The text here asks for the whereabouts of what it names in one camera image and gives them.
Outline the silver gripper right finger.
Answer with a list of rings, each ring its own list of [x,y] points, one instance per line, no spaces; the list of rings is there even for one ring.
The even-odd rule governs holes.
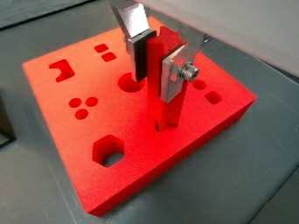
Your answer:
[[[163,59],[161,98],[170,102],[183,90],[183,82],[193,82],[201,72],[194,65],[195,54],[202,49],[205,34],[183,24],[179,38],[186,41]]]

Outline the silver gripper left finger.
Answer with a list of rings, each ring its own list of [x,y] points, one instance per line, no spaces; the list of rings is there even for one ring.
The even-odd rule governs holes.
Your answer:
[[[110,0],[110,5],[126,36],[134,80],[141,82],[147,76],[147,40],[157,31],[150,28],[145,6],[135,0]]]

